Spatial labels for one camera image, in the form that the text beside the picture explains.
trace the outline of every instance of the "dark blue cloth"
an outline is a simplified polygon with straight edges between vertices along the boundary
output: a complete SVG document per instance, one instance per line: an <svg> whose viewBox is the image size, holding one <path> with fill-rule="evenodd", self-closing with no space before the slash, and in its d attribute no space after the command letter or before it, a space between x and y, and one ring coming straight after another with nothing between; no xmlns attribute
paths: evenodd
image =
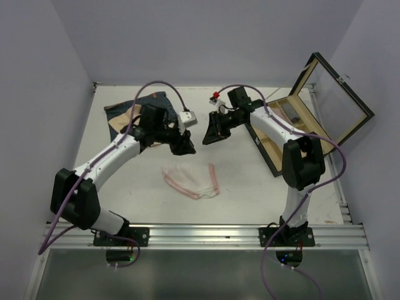
<svg viewBox="0 0 400 300"><path fill-rule="evenodd" d="M125 113L131 106L133 100L128 100L126 102L122 102L113 106L106 106L104 108L107 114L107 122L110 121L112 118L118 117ZM168 124L175 123L178 119L178 115L174 110L174 107L170 100L167 98L167 94L165 92L154 92L148 96L140 97L136 104L140 104L142 106L140 113L143 111L143 107L148 104L153 104L160 108L165 108L167 110L166 119ZM108 128L110 131L110 139L114 140L117 137L118 132L114 130L109 124Z"/></svg>

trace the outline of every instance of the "open display case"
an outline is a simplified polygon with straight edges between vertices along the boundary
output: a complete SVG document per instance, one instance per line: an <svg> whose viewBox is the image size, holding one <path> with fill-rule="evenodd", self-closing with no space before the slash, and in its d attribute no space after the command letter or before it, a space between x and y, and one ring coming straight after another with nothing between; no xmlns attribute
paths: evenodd
<svg viewBox="0 0 400 300"><path fill-rule="evenodd" d="M289 95L269 102L268 106L294 128L330 138L341 145L374 116L349 87L347 79L315 52ZM311 89L310 93L304 93L304 87ZM246 127L273 175L281 175L282 150L254 126ZM334 150L325 141L321 144L324 155Z"/></svg>

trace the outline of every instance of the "purple cable sleeve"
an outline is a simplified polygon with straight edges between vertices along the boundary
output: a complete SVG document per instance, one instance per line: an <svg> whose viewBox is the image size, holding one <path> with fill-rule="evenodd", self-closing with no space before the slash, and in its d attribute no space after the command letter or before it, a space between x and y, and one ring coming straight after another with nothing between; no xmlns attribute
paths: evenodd
<svg viewBox="0 0 400 300"><path fill-rule="evenodd" d="M132 128L132 125L133 125L133 112L134 112L134 107L135 107L135 103L136 103L136 101L138 100L138 97L139 97L140 93L141 93L141 92L143 91L143 89L145 89L146 87L148 87L148 86L150 86L150 85L152 85L152 84L157 84L157 83L165 84L165 85L169 86L171 89L173 89L174 92L177 94L179 100L181 101L182 106L183 106L183 109L184 109L185 111L188 111L188 109L187 109L187 107L186 107L186 105L185 105L185 103L184 103L184 101L183 101L183 98L182 98L181 94L179 93L179 91L178 91L172 84L170 84L170 83L168 83L168 82L165 82L165 81L151 81L151 82L149 82L149 83L146 83L144 86L142 86L142 87L139 89L139 91L138 91L138 92L136 93L136 95L135 95L135 98L134 98L134 100L133 100L133 102L132 102L132 111L131 111L131 117L130 117L130 120L129 120L129 124L128 124L127 129L126 129L125 133L123 134L122 138L117 142L117 145L121 144L121 143L125 140L126 136L128 135L128 132L129 132L129 131L131 130L131 128ZM93 168L104 156L106 156L107 154L109 154L109 153L110 153L112 150L114 150L115 148L116 148L116 145L113 145L112 147L110 147L110 148L108 148L107 150L105 150L104 152L102 152L96 159L93 159L93 161L90 163L89 167L90 167L90 168ZM77 181L75 182L75 184L72 186L72 188L69 190L67 196L65 197L64 201L62 202L60 208L58 209L57 214L55 215L55 217L54 217L54 219L53 219L53 221L52 221L52 223L51 223L50 229L49 229L49 231L47 232L46 237L44 238L44 241L42 242L42 244L41 244L41 246L40 246L40 248L39 248L39 251L37 252L38 255L42 255L43 252L44 252L56 239L58 239L58 238L59 238L60 236L62 236L64 233L66 233L67 231L69 231L69 230L71 230L71 229L73 228L73 226L71 226L71 227L68 228L68 230L65 230L65 231L63 231L63 232L60 232L60 234L58 234L57 236L55 236L55 237L51 240L51 242L49 242L50 237L51 237L51 235L53 234L54 229L56 228L57 223L58 223L58 221L59 221L61 215L63 214L63 211L64 211L65 207L67 206L68 201L70 200L70 198L71 198L71 196L73 195L74 191L78 188L78 186L80 185L80 183L83 181L84 177L85 177L89 172L90 172L90 170L89 170L89 169L86 169L86 170L79 176L79 178L77 179Z"/></svg>
<svg viewBox="0 0 400 300"><path fill-rule="evenodd" d="M139 259L140 247L139 247L138 242L136 242L134 239L129 239L128 237L123 237L123 236L114 236L114 235L109 234L109 233L106 233L106 236L108 236L109 238L112 238L112 239L119 239L121 241L130 242L130 243L134 244L137 247L137 254L136 254L135 259L130 261L130 262L128 262L128 263L126 263L126 264L118 264L117 268L126 268L126 267L129 267L129 266L132 266Z"/></svg>
<svg viewBox="0 0 400 300"><path fill-rule="evenodd" d="M326 138L326 137L324 137L324 136L319 136L319 135L317 135L317 134L311 134L311 133L303 133L303 132L293 131L291 128L288 128L286 125L284 125L278 118L276 118L273 114L271 114L271 113L269 112L268 105L267 105L267 102L266 102L266 98L264 97L264 95L262 94L262 92L261 92L259 89L257 89L256 87L250 86L250 85L248 85L248 84L230 84L230 85L225 86L224 88L222 88L218 93L220 94L220 93L221 93L222 91L224 91L225 89L236 88L236 87L244 87L244 88L249 88L249 89L252 89L253 91L256 91L256 92L261 96L262 103L264 104L264 109L265 109L267 115L268 115L270 118L272 118L272 119L273 119L278 125L280 125L283 129L285 129L285 130L287 130L287 131L289 131L289 132L292 132L292 133L294 133L294 134L300 135L300 136L308 136L308 137L318 138L318 139L322 139L323 141L326 141L327 143L331 144L332 146L334 146L334 147L337 149L337 151L339 152L339 154L341 155L342 160L343 160L343 166L342 166L342 169L341 169L341 171L339 172L339 174L336 175L336 176L334 176L333 178L331 178L331 179L329 179L329 180L327 180L327 181L324 181L324 182L322 182L321 184L318 184L318 185L312 187L311 189L309 189L309 190L307 191L307 193L304 195L304 197L301 199L301 201L300 201L299 205L297 206L297 208L296 208L296 209L292 212L292 214L288 217L288 219L286 220L286 222L285 222L282 226L280 226L280 227L278 228L278 230L275 231L274 234L268 239L268 241L267 241L267 243L266 243L266 245L265 245L265 247L264 247L264 251L262 252L262 257L261 257L261 264L260 264L260 270L261 270L262 281L263 281L263 283L264 283L266 289L268 290L268 293L271 295L271 297L272 297L273 299L275 299L275 300L278 300L278 297L275 295L275 293L272 291L271 287L269 286L268 280L267 280L266 275L265 275L264 262L265 262L265 258L266 258L266 254L267 254L267 248L271 245L273 239L283 230L283 228L284 228L286 225L288 225L289 221L290 221L290 220L294 217L294 215L299 211L299 209L300 209L301 206L304 204L304 202L306 202L306 200L307 200L307 198L308 198L308 196L309 196L309 193L311 193L312 191L314 191L314 190L316 190L316 189L318 189L318 188L321 188L321 187L323 187L323 186L325 186L325 185L327 185L327 184L329 184L329 183L332 183L333 181L339 179L339 178L343 175L343 173L345 172L346 167L347 167L347 161L346 161L346 157L345 157L345 155L344 155L342 149L340 149L340 147L339 147L334 141L332 141L332 140L330 140L330 139L328 139L328 138ZM297 269L296 271L298 271L299 273L301 273L301 274L303 274L304 276L306 276L307 278L309 278L309 279L316 285L316 287L317 287L317 289L318 289L318 293L319 293L319 299L322 299L322 298L323 298L323 293L322 293L322 289L321 289L320 285L318 284L318 282L317 282L313 277L311 277L310 275L308 275L307 273L305 273L304 271L299 270L299 269Z"/></svg>

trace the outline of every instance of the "purple cable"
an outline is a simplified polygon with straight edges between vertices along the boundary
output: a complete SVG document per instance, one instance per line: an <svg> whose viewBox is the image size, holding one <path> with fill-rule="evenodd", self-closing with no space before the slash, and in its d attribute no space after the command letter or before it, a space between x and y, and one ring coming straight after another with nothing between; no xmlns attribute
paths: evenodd
<svg viewBox="0 0 400 300"><path fill-rule="evenodd" d="M268 115L270 118L272 118L272 119L273 119L278 125L280 125L283 129L285 129L285 130L287 130L287 131L289 131L289 132L292 132L292 133L294 133L294 134L297 134L297 135L299 135L299 136L307 136L307 137L312 137L312 138L318 138L318 139L322 139L323 141L326 141L327 143L331 144L332 146L334 146L334 147L337 149L337 151L339 152L339 154L341 155L342 160L343 160L343 166L342 166L342 169L341 169L341 171L339 172L339 174L336 175L336 176L334 176L333 178L331 178L331 179L329 179L329 180L327 180L327 181L325 181L325 182L322 182L322 183L320 183L320 184L317 184L316 186L313 186L311 189L309 189L309 190L307 191L307 193L304 195L304 197L301 199L301 201L300 201L299 205L297 206L297 208L296 208L296 209L292 212L292 214L288 217L288 219L286 220L286 222L283 223L282 226L280 226L280 227L278 228L278 230L275 231L274 234L268 239L267 244L266 244L265 247L264 247L264 251L262 252L262 257L261 257L261 264L260 264L260 271L261 271L262 281L263 281L263 283L264 283L266 289L268 290L268 293L271 295L271 297L272 297L273 299L275 299L275 300L278 300L278 297L274 294L274 292L272 291L271 287L269 286L268 281L267 281L267 278L266 278L266 275L265 275L264 262L265 262L265 258L266 258L266 254L267 254L267 248L271 245L273 239L283 230L283 228L284 228L286 225L288 225L289 221L290 221L290 220L294 217L294 215L299 211L299 209L300 209L301 206L304 204L304 202L306 202L306 200L307 200L307 198L308 198L308 196L309 196L309 194L310 194L311 192L313 192L314 190L316 190L316 189L318 189L318 188L321 188L321 187L323 187L323 186L325 186L325 185L327 185L327 184L329 184L329 183L334 182L335 180L339 179L339 178L343 175L343 173L345 172L346 167L347 167L347 161L346 161L346 157L345 157L345 155L344 155L342 149L340 149L340 147L339 147L334 141L332 141L332 140L330 140L330 139L328 139L328 138L326 138L326 137L324 137L324 136L319 136L319 135L317 135L317 134L311 134L311 133L303 133L303 132L293 131L291 128L289 128L289 127L287 127L285 124L283 124L278 118L276 118L276 117L274 116L274 114L271 114L271 113L269 112L268 105L267 105L267 102L266 102L266 98L264 97L264 95L262 94L262 92L261 92L259 89L255 88L255 87L253 87L253 86L250 86L250 85L248 85L248 84L230 84L230 85L228 85L228 86L222 88L218 93L220 94L220 93L221 93L222 91L224 91L225 89L236 88L236 87L244 87L244 88L249 88L249 89L252 89L252 90L256 91L256 92L261 96L262 103L264 104L264 109L265 109L267 115ZM303 274L303 275L306 276L307 278L309 278L309 279L315 284L315 286L316 286L317 289L318 289L319 299L322 299L322 298L323 298L322 289L321 289L320 285L317 283L317 281L316 281L314 278L312 278L310 275L308 275L307 273L305 273L304 271L302 271L302 270L300 270L300 269L295 269L295 270L296 270L297 272Z"/></svg>
<svg viewBox="0 0 400 300"><path fill-rule="evenodd" d="M137 247L136 257L132 261L130 261L130 262L126 263L126 264L115 264L114 266L116 266L117 268L126 268L126 267L129 267L129 266L132 266L138 260L138 258L140 256L140 247L139 247L138 242L136 242L134 239L129 239L128 237L122 237L122 236L113 236L112 234L108 234L108 233L106 233L106 236L108 236L109 238L112 238L112 239L119 239L121 241L130 242L130 243L134 244Z"/></svg>
<svg viewBox="0 0 400 300"><path fill-rule="evenodd" d="M151 81L149 83L146 83L144 86L142 86L139 91L136 93L135 98L133 99L132 102L132 111L131 111L131 117L129 119L129 124L127 126L127 129L125 131L125 133L122 135L121 139L117 142L117 145L121 144L126 136L128 135L129 131L132 128L133 125L133 113L134 113L134 107L135 107L135 103L138 100L138 97L140 95L140 93L148 86L152 85L152 84L157 84L157 83L161 83L161 84L165 84L166 86L169 86L171 89L174 90L174 92L177 94L179 100L182 103L183 109L185 111L188 111L189 109L186 107L183 98L181 96L181 94L179 93L179 91L170 83L165 82L165 81L161 81L161 80L155 80L155 81ZM108 148L107 150L105 150L104 152L102 152L97 158L93 159L93 161L89 164L89 167L87 169L85 169L85 171L83 171L83 173L79 176L79 178L77 179L77 181L75 182L75 184L72 186L72 188L69 190L67 196L65 197L64 201L61 203L60 208L58 209L57 214L55 215L54 219L52 220L51 226L49 231L46 234L46 237L44 238L44 241L42 242L39 251L37 252L37 255L42 255L43 252L54 242L56 241L56 239L58 239L60 236L62 236L64 233L66 233L67 231L71 230L72 228L74 228L74 226L71 226L69 228L67 228L67 230L64 230L62 232L60 232L57 236L55 236L50 242L50 237L54 232L54 229L57 226L57 223L61 217L61 215L63 214L63 211L65 209L65 207L67 206L68 201L70 200L71 196L73 195L74 191L78 188L78 186L80 185L80 183L83 181L84 177L90 172L91 168L93 168L94 165L96 165L104 156L106 156L107 154L109 154L112 150L114 150L117 145L112 145L112 147Z"/></svg>

